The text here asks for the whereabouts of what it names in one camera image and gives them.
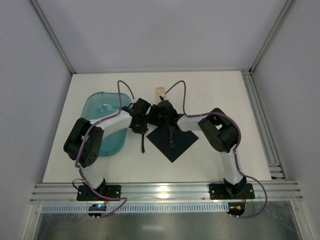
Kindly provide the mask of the aluminium front rail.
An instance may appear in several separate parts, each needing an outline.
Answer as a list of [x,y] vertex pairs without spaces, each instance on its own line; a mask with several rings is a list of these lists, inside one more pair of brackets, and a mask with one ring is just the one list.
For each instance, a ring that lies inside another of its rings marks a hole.
[[[303,194],[296,181],[263,181],[269,201],[302,201]],[[31,203],[73,203],[77,190],[71,183],[36,184],[30,197]],[[207,182],[176,183],[122,183],[120,194],[130,202],[191,202],[210,200]]]

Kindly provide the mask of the right aluminium frame post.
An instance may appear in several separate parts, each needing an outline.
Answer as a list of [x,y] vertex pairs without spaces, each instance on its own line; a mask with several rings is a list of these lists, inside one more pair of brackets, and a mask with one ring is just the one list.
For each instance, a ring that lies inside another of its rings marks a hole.
[[271,47],[273,41],[275,40],[276,36],[278,35],[279,31],[281,30],[283,24],[285,23],[287,17],[289,16],[291,10],[295,6],[296,0],[286,0],[283,7],[281,8],[279,14],[277,15],[274,23],[270,31],[268,32],[261,48],[259,49],[252,66],[249,70],[250,74],[254,74],[257,70],[259,64],[261,63],[262,59],[266,55],[267,51]]

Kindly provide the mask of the beige cutlery case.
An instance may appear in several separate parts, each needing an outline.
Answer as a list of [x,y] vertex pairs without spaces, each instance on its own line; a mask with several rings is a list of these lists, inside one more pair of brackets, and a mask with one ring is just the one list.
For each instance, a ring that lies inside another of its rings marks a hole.
[[157,87],[155,89],[155,103],[158,104],[159,102],[162,101],[161,97],[164,94],[165,89],[164,87]]

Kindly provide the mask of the iridescent fork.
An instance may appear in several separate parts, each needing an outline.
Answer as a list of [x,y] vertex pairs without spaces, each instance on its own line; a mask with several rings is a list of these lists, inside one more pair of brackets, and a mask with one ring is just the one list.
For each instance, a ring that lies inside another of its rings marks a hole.
[[169,127],[169,147],[173,148],[175,146],[174,141],[173,141],[173,131]]

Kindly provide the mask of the teal plastic basin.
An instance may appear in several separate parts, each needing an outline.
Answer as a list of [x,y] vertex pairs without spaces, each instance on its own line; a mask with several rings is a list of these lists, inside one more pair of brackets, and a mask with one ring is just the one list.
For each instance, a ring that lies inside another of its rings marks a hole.
[[[122,106],[128,107],[132,101],[130,97],[124,93],[121,97],[113,92],[97,92],[92,94],[83,107],[81,117],[86,120],[95,120],[112,115]],[[110,157],[117,154],[125,143],[127,130],[120,129],[102,139],[100,145],[100,157]]]

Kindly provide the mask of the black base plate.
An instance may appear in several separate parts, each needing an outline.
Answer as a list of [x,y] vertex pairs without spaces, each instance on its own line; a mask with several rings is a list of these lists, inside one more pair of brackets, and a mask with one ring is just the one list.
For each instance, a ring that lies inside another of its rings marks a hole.
[[[98,194],[107,198],[120,198],[121,186],[120,185],[108,185],[103,184],[95,190]],[[105,201],[104,198],[96,195],[86,184],[82,184],[78,187],[76,200],[79,202],[89,201]]]
[[208,185],[211,200],[253,200],[256,198],[253,185],[246,183],[239,193],[230,195],[224,183],[211,183]]

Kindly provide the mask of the aluminium frame post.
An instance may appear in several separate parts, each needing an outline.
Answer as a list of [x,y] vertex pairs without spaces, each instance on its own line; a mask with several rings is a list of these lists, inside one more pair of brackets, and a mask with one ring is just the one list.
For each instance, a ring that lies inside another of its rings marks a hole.
[[42,10],[40,3],[38,0],[29,0],[28,1],[33,8],[35,14],[37,15],[40,23],[44,27],[50,41],[53,43],[55,49],[57,50],[59,56],[61,57],[63,63],[65,64],[66,68],[70,72],[71,75],[76,74],[70,60],[67,57],[67,54],[65,53],[60,41],[58,40],[53,28],[51,27],[44,11]]
[[257,70],[259,64],[261,63],[262,59],[266,55],[267,51],[271,47],[273,41],[275,40],[276,36],[278,35],[279,31],[281,30],[283,24],[285,23],[287,17],[289,16],[291,10],[295,6],[296,0],[286,0],[283,7],[281,8],[279,14],[277,15],[274,23],[270,31],[268,32],[261,48],[259,49],[252,66],[249,70],[250,74],[254,74]]

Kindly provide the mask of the black paper napkin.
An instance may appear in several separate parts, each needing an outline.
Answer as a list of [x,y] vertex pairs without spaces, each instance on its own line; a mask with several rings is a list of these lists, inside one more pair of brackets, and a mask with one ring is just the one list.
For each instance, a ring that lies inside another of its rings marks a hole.
[[147,139],[171,162],[177,160],[198,139],[192,131],[172,130],[174,147],[169,145],[169,127],[159,126],[147,135]]

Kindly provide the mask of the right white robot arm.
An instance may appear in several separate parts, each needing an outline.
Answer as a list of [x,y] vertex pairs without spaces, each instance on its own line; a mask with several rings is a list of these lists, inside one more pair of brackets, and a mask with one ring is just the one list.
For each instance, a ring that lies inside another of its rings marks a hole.
[[235,122],[220,108],[209,113],[188,115],[178,113],[169,100],[162,100],[151,106],[147,122],[156,127],[147,138],[172,163],[197,141],[194,132],[201,131],[222,160],[222,195],[233,199],[245,195],[247,178],[240,173],[234,154],[241,134]]

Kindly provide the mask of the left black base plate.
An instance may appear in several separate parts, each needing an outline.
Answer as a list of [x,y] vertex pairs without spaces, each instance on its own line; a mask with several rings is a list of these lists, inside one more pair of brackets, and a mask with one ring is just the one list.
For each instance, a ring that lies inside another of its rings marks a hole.
[[[121,186],[120,185],[108,185],[103,184],[95,190],[98,194],[107,198],[120,198]],[[89,201],[105,201],[104,198],[96,195],[86,184],[82,184],[78,187],[76,200],[79,202]]]

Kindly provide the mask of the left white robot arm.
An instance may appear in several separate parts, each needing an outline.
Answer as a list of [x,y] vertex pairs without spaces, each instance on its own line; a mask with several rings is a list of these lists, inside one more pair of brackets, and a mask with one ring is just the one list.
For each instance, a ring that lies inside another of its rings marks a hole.
[[135,134],[146,134],[150,107],[150,103],[139,98],[130,106],[121,106],[113,114],[93,120],[81,117],[75,122],[63,151],[75,161],[75,167],[91,190],[98,189],[104,183],[104,177],[93,167],[99,157],[103,139],[127,128]]

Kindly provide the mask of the left aluminium frame post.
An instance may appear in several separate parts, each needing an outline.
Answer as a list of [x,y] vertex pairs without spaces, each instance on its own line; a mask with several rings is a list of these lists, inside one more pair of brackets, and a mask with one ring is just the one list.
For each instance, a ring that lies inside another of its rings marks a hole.
[[55,49],[57,50],[59,56],[61,57],[63,63],[65,64],[66,68],[70,72],[71,75],[76,74],[70,60],[67,57],[67,54],[65,53],[60,41],[58,40],[53,28],[51,27],[44,11],[42,10],[40,3],[38,0],[29,0],[28,1],[33,8],[35,14],[37,15],[40,23],[44,27],[50,41],[53,43]]

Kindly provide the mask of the aluminium rail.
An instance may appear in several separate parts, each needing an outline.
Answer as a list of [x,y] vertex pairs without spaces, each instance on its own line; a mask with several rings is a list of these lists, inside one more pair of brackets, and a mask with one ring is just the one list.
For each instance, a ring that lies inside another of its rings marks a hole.
[[280,154],[276,147],[254,78],[249,70],[246,69],[241,71],[241,75],[252,108],[271,179],[286,181],[287,178],[281,164]]
[[[296,181],[263,181],[269,201],[302,201],[303,194]],[[30,197],[31,203],[73,203],[77,190],[71,183],[36,184]],[[207,182],[176,183],[122,183],[120,194],[130,202],[191,202],[210,200]]]

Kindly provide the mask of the right side aluminium rail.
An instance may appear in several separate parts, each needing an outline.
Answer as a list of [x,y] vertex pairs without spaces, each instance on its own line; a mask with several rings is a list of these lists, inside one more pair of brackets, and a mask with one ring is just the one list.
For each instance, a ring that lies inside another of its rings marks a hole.
[[241,75],[252,108],[271,179],[286,181],[287,178],[281,164],[280,154],[276,147],[254,78],[249,70],[246,69],[241,71]]

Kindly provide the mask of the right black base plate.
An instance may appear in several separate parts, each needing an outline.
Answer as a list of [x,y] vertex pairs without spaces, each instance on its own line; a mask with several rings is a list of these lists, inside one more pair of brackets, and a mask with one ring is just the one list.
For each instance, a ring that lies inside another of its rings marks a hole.
[[230,195],[224,183],[211,183],[208,185],[211,200],[253,200],[256,198],[253,185],[246,183],[239,193]]

